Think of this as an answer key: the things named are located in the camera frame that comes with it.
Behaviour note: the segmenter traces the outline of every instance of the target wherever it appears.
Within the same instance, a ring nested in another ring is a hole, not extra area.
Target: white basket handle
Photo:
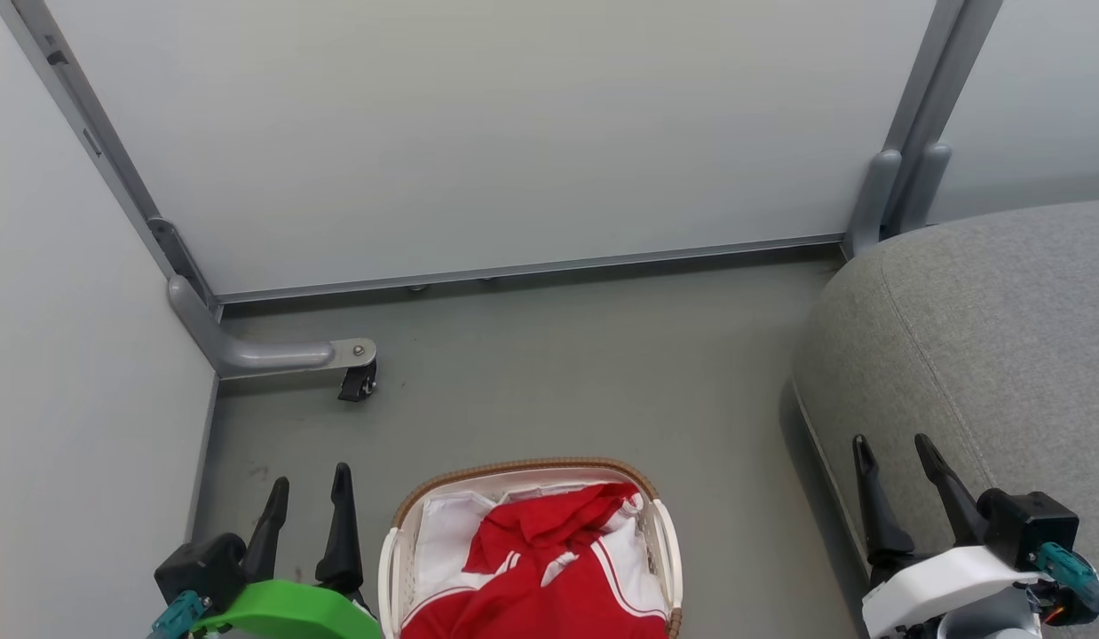
[[[396,639],[399,637],[399,616],[392,616],[391,610],[399,610],[399,592],[395,583],[395,572],[391,572],[392,554],[399,554],[399,528],[395,527],[388,531],[388,536],[384,538],[384,547],[380,549],[380,566],[377,574],[380,575],[379,581],[379,608],[380,608],[380,628],[384,631],[384,637],[386,639]]]
[[[671,524],[671,515],[667,514],[667,506],[659,499],[652,500],[653,526],[659,533],[659,541],[664,546],[667,559],[667,593],[671,597],[671,607],[679,608],[684,603],[684,563],[680,561],[680,543],[676,539],[676,527]]]

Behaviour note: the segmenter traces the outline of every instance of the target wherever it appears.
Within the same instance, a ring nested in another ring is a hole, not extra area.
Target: gray floor
[[[671,509],[689,639],[857,637],[862,594],[804,438],[779,417],[788,353],[839,261],[828,251],[500,279],[243,306],[253,339],[367,335],[379,392],[340,373],[221,388],[197,537],[248,538],[291,483],[277,577],[311,582],[335,462],[358,491],[367,583],[399,502],[452,470],[599,454],[647,474]]]

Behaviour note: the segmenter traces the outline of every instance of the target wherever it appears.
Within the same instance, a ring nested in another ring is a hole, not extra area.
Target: basket rim
[[[659,493],[656,493],[656,488],[648,481],[648,477],[632,467],[631,464],[613,460],[613,458],[540,458],[539,460],[519,460],[517,462],[486,464],[484,466],[475,466],[474,469],[444,473],[441,476],[433,476],[429,481],[421,483],[415,489],[412,489],[411,494],[408,494],[408,497],[399,505],[399,509],[396,509],[396,515],[391,518],[391,526],[403,527],[404,519],[408,518],[408,513],[410,513],[412,506],[425,494],[440,488],[441,485],[448,485],[448,483],[456,481],[468,481],[468,478],[499,476],[500,474],[515,471],[536,471],[542,469],[609,469],[618,471],[624,474],[624,476],[631,477],[644,491],[650,500],[659,499]]]

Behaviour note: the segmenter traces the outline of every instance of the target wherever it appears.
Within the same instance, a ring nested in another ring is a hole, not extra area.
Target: laundry basket
[[[607,458],[551,458],[506,462],[447,473],[424,482],[412,491],[391,519],[391,530],[384,539],[379,566],[380,626],[385,639],[399,638],[415,595],[415,540],[419,536],[423,505],[440,494],[473,491],[490,499],[500,499],[508,491],[537,488],[562,483],[630,482],[644,498],[637,526],[644,532],[648,551],[648,570],[656,575],[671,613],[667,618],[667,635],[680,634],[684,598],[684,571],[676,529],[667,507],[659,502],[652,482],[634,467]]]

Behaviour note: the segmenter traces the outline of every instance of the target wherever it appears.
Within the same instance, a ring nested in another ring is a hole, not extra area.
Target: gray fabric
[[[858,540],[850,440],[865,433],[918,549],[952,544],[913,448],[924,432],[976,496],[1069,506],[1099,569],[1099,201],[945,223],[851,260],[792,368]]]

